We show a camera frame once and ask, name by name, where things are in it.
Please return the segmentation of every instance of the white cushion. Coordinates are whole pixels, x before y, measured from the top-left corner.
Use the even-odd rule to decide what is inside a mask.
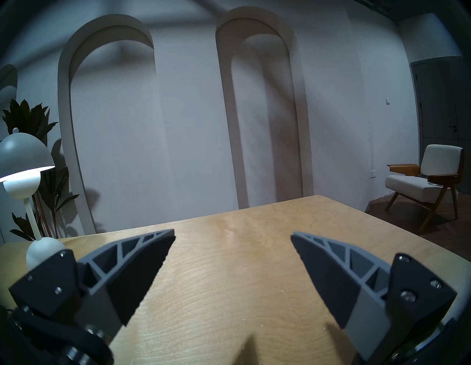
[[[386,178],[385,185],[388,189],[397,191],[420,202],[428,203],[435,203],[442,189],[441,186],[430,185],[426,178],[404,175],[389,175]],[[450,188],[447,189],[442,202],[452,202]]]
[[[423,175],[456,174],[460,164],[461,147],[428,145],[423,153],[420,173]]]

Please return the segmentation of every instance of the armchair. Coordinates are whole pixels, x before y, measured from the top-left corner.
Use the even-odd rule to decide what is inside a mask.
[[[385,186],[395,193],[385,210],[391,207],[398,195],[429,208],[430,213],[420,226],[420,231],[423,231],[443,197],[451,194],[455,219],[458,219],[456,185],[461,181],[464,169],[464,150],[461,147],[428,145],[421,166],[412,163],[388,166],[391,172],[404,176],[389,175],[386,178]]]

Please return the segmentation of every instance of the wooden floor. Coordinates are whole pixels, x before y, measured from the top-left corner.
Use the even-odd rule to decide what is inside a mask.
[[[384,207],[392,195],[370,202],[368,214],[401,227],[436,243],[471,261],[471,195],[459,193],[458,220],[453,204],[441,204],[423,232],[419,227],[430,210],[402,196],[398,196],[389,211]]]

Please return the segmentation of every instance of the wood grain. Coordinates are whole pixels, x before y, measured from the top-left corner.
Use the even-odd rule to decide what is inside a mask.
[[[354,349],[317,294],[293,231],[360,246],[391,263],[406,252],[467,298],[471,263],[323,196],[64,239],[76,258],[113,240],[174,228],[176,241],[111,348],[116,364],[350,364]],[[26,273],[28,243],[0,247],[0,303]]]

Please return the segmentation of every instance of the white lamp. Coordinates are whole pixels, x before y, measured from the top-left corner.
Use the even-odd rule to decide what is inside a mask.
[[[0,182],[13,199],[23,200],[34,233],[35,241],[26,252],[28,270],[65,248],[55,238],[41,237],[29,201],[39,187],[41,171],[54,167],[48,148],[36,137],[18,133],[18,128],[0,142]]]

